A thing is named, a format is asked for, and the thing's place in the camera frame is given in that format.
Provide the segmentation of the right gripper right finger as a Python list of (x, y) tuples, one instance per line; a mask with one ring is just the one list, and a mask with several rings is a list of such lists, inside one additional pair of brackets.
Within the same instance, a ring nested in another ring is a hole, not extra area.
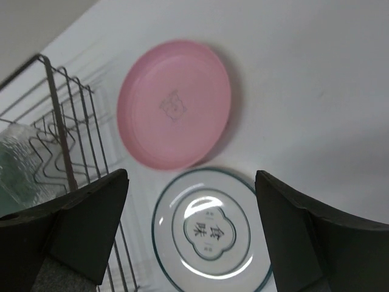
[(388, 225), (259, 170), (255, 192), (278, 291), (388, 291)]

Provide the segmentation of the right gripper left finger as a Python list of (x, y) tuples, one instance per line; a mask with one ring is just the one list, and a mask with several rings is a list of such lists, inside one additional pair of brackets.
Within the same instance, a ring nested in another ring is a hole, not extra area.
[(118, 169), (59, 198), (1, 217), (1, 291), (95, 291), (128, 193)]

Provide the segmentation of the clear glass plate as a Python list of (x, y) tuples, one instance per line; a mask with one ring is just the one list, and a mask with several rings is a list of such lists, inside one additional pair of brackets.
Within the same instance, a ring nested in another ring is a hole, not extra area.
[(1, 132), (1, 188), (23, 209), (69, 191), (60, 140), (53, 133), (11, 123)]

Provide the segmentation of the white plate dark rim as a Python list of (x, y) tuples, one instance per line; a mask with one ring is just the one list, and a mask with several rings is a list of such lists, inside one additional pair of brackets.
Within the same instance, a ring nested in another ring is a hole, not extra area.
[(178, 291), (263, 291), (272, 275), (253, 183), (228, 169), (172, 179), (154, 207), (151, 238)]

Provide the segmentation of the blue floral green plate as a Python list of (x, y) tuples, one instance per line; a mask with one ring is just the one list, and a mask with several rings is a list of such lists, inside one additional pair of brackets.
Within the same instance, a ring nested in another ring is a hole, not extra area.
[(1, 188), (0, 190), (0, 216), (3, 217), (8, 214), (19, 212), (23, 209), (6, 190)]

